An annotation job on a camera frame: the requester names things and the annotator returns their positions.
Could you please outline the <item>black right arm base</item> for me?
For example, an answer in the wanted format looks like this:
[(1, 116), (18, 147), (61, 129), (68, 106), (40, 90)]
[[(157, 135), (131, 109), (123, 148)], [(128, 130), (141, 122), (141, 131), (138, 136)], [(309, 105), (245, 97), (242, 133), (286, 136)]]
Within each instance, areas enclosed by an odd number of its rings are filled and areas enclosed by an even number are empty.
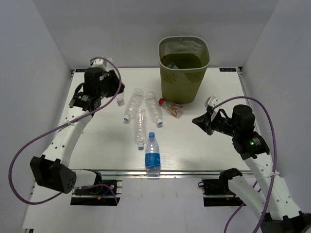
[(231, 191), (225, 191), (217, 179), (203, 179), (198, 183), (203, 191), (205, 207), (232, 207), (243, 204), (242, 200)]

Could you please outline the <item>clear ribbed bottle blue cap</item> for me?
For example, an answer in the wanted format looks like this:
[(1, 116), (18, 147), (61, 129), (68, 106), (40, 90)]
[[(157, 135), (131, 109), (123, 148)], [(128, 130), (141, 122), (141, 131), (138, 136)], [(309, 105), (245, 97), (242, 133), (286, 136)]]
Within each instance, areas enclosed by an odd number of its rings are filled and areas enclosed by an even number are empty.
[(161, 126), (163, 124), (163, 114), (155, 93), (153, 91), (147, 92), (145, 101), (152, 121)]

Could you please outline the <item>clear slim bottle white cap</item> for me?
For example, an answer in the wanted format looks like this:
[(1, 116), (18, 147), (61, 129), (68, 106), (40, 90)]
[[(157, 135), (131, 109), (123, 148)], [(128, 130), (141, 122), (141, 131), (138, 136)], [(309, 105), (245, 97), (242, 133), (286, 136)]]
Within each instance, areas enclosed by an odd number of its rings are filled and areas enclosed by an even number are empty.
[(146, 111), (138, 109), (135, 118), (135, 141), (139, 150), (144, 150), (146, 142)]

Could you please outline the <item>clear bottle blue label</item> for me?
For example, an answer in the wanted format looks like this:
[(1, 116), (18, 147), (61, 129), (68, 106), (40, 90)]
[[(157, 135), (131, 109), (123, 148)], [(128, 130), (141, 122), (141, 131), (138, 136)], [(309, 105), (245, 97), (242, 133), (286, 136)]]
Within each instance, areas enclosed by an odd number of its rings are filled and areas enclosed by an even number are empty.
[(158, 177), (161, 171), (159, 145), (154, 132), (149, 132), (145, 149), (145, 168), (147, 176)]

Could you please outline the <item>blue sticker corner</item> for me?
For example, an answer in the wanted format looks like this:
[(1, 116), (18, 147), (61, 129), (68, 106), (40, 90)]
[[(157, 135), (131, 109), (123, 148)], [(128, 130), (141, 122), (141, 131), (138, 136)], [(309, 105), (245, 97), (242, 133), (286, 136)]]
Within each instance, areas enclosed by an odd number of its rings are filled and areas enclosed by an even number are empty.
[(85, 68), (75, 69), (75, 72), (84, 73), (86, 72), (86, 69)]
[(220, 67), (220, 72), (236, 72), (236, 69), (233, 67)]

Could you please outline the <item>green mesh waste bin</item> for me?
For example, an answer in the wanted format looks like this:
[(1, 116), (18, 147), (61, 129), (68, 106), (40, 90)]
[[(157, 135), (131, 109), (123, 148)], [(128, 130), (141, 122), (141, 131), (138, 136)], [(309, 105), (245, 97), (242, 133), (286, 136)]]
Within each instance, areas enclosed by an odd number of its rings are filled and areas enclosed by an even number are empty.
[[(166, 37), (158, 44), (158, 55), (162, 97), (179, 104), (193, 102), (210, 62), (205, 41), (196, 36)], [(178, 81), (168, 83), (165, 74), (172, 62), (178, 67)]]

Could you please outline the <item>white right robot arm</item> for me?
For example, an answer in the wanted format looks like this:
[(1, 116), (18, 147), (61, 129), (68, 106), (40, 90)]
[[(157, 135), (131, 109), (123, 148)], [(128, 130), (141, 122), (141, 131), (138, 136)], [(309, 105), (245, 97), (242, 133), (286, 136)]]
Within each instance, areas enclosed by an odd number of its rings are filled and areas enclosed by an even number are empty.
[(236, 152), (250, 168), (261, 189), (258, 193), (236, 168), (220, 174), (219, 187), (236, 194), (258, 219), (254, 231), (263, 233), (305, 233), (311, 228), (311, 215), (303, 213), (292, 199), (284, 179), (276, 171), (276, 158), (264, 138), (255, 131), (255, 115), (243, 104), (228, 117), (216, 100), (207, 101), (206, 113), (193, 119), (208, 135), (223, 133), (232, 138)]

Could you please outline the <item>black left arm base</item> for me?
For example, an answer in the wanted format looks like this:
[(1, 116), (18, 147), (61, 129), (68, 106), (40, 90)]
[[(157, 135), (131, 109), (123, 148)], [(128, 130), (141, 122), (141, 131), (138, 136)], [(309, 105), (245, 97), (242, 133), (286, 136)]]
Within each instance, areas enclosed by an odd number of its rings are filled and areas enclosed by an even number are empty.
[(122, 180), (104, 178), (102, 173), (83, 169), (76, 171), (71, 206), (117, 206), (121, 199)]

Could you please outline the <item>blue sticker right corner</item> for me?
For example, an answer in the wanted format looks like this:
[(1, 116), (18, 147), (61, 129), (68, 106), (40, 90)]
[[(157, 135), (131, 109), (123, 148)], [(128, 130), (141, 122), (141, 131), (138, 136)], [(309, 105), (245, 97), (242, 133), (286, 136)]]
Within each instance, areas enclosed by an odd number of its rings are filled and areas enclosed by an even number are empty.
[(233, 67), (220, 67), (220, 72), (236, 72), (236, 69)]

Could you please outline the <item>aluminium table edge rail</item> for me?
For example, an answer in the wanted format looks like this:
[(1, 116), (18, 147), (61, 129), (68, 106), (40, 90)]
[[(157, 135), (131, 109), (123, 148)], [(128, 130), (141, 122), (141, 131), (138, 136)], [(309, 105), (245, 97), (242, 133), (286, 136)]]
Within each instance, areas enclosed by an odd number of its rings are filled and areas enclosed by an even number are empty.
[[(99, 170), (104, 177), (127, 177), (127, 178), (146, 178), (147, 173), (143, 170)], [(211, 177), (218, 178), (221, 171), (216, 170), (164, 170), (160, 172), (161, 178), (188, 178), (188, 177)]]

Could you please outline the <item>clear square bottle yellow label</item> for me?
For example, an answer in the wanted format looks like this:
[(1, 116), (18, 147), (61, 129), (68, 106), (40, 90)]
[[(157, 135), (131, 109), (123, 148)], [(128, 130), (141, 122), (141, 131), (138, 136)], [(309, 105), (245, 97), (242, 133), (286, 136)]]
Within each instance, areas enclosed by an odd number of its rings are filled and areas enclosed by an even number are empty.
[(178, 67), (174, 62), (167, 65), (165, 80), (168, 83), (175, 83), (176, 81), (178, 81), (178, 73), (176, 72), (177, 70)]

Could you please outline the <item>crushed bottle red label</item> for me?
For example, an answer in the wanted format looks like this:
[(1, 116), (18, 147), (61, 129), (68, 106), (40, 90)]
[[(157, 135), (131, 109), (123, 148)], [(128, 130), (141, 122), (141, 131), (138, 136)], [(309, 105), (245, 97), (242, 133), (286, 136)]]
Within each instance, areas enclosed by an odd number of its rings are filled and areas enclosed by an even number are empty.
[(163, 107), (170, 115), (180, 118), (183, 114), (183, 106), (172, 101), (167, 101), (160, 98), (158, 101), (159, 105)]

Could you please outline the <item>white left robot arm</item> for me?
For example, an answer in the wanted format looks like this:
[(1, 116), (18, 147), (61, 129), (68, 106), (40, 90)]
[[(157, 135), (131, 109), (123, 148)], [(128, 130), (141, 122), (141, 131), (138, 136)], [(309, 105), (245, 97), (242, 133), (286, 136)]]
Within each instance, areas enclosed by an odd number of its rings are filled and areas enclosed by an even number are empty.
[(87, 68), (84, 81), (74, 90), (69, 102), (64, 127), (59, 129), (51, 144), (39, 157), (34, 156), (30, 167), (37, 185), (67, 194), (75, 188), (97, 194), (102, 190), (100, 173), (91, 169), (73, 171), (70, 158), (86, 125), (99, 110), (102, 99), (112, 99), (124, 91), (114, 70)]

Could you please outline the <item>blue sticker left corner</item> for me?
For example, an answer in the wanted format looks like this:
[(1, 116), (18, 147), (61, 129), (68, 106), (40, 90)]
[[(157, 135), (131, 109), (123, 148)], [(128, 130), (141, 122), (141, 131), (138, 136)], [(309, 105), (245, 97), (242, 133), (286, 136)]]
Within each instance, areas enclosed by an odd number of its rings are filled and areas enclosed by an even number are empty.
[(86, 69), (85, 68), (75, 69), (75, 72), (84, 73), (86, 72)]

